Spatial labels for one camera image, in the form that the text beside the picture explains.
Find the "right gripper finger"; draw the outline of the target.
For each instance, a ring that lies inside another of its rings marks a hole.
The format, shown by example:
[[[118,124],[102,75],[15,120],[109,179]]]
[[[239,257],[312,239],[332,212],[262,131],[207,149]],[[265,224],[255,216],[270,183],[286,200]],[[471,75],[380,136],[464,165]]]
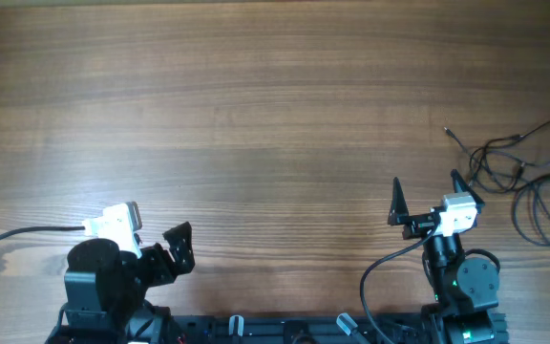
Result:
[[[461,174],[453,169],[450,173],[455,193],[468,192],[476,203],[476,210],[478,213],[482,212],[485,206],[484,201],[478,196],[478,194],[464,181]]]
[[[392,181],[391,208],[388,216],[390,226],[402,226],[409,221],[409,210],[401,183],[397,177]]]

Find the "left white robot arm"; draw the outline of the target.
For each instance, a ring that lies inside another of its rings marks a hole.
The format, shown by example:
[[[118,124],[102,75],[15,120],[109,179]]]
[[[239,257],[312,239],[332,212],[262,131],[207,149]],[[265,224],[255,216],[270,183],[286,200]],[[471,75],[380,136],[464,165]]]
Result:
[[[192,227],[163,233],[169,244],[143,248],[137,257],[110,239],[84,241],[69,252],[64,275],[67,302],[48,343],[186,343],[168,307],[146,300],[149,289],[171,285],[195,266]]]

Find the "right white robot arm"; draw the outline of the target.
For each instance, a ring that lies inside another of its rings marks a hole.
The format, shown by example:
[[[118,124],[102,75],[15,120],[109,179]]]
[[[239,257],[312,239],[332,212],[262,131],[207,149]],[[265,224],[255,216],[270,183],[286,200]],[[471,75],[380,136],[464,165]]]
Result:
[[[435,302],[420,313],[422,330],[432,343],[507,343],[505,315],[498,306],[500,262],[483,249],[464,249],[460,236],[476,227],[484,201],[451,172],[454,191],[439,206],[412,215],[401,183],[393,180],[390,226],[402,226],[405,240],[418,239],[422,264]]]

